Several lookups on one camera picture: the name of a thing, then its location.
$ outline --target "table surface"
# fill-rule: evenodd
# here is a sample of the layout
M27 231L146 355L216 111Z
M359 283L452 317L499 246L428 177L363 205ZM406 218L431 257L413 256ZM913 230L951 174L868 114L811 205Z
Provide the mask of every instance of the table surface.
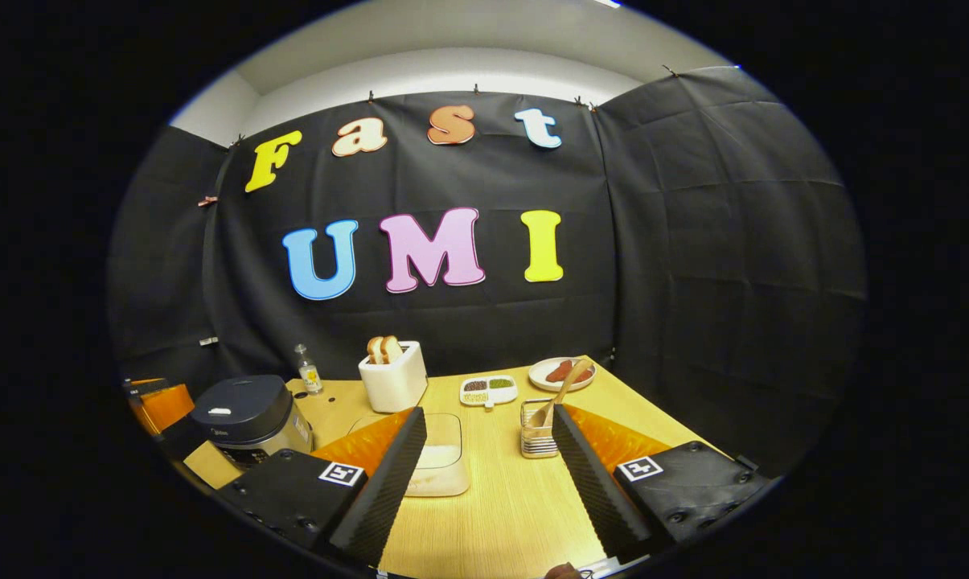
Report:
M458 497L403 498L379 569L421 579L524 579L542 577L566 561L580 568L606 558L562 458L520 454L520 403L554 396L531 384L528 368L429 378L421 406L426 413L459 417L470 488ZM459 403L463 380L494 374L516 380L514 402L492 410ZM304 392L299 379L289 381L288 389ZM294 402L314 427L316 448L345 436L360 418L383 415L371 411L360 380L324 380L322 395ZM564 402L671 447L692 440L708 444L599 366L594 382L566 393ZM241 474L209 442L185 464L214 488Z

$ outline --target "glass bottle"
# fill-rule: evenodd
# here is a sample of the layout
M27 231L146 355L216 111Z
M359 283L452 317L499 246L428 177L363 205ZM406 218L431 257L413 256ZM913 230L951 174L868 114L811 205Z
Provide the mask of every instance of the glass bottle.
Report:
M298 374L305 382L305 389L311 395L318 395L323 392L323 382L319 379L319 372L316 372L316 365L305 353L305 345L294 346L294 353L298 355Z

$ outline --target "black cloth backdrop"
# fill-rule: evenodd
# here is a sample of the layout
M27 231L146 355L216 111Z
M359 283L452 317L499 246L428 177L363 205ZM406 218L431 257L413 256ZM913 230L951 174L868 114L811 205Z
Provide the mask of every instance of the black cloth backdrop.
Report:
M459 104L476 136L434 146L429 115ZM561 146L526 138L513 113L532 107L556 118ZM363 117L384 121L388 144L334 157L338 129ZM274 183L245 193L255 147L294 129L302 141ZM126 375L185 381L198 396L229 376L296 376L301 342L326 378L358 379L367 339L385 334L421 342L432 375L587 353L774 476L830 417L855 356L865 271L848 193L797 118L733 67L651 82L594 113L542 96L390 96L283 122L226 158L168 129L128 191L109 261ZM220 201L197 208L220 166ZM456 207L480 212L487 278L389 293L380 221L409 213L433 237ZM520 214L535 209L562 217L559 281L524 279ZM359 221L355 282L307 300L281 239L314 228L316 274L329 278L323 230L336 220ZM219 343L200 346L208 336Z

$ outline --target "wooden spatula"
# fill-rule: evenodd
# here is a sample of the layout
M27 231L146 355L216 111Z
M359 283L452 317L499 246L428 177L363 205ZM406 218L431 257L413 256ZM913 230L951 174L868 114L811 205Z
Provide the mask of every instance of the wooden spatula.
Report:
M566 379L562 381L562 388L559 388L559 393L555 395L555 398L551 399L549 403L540 408L538 412L532 415L531 420L528 421L527 426L531 426L533 429L551 429L552 428L552 409L555 404L562 403L562 397L566 395L569 391L569 386L573 385L573 381L576 380L580 374L584 374L584 370L591 367L592 362L590 359L579 359L573 369L566 374Z

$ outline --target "metal utensil holder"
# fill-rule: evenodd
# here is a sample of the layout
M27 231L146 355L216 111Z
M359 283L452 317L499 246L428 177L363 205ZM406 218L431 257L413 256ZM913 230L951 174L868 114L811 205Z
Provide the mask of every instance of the metal utensil holder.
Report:
M546 426L546 428L528 426L528 421L535 412L540 410L540 406L528 408L528 404L544 406L550 400L551 398L535 398L520 403L520 454L525 458L549 458L559 454L555 439L552 437L552 426Z

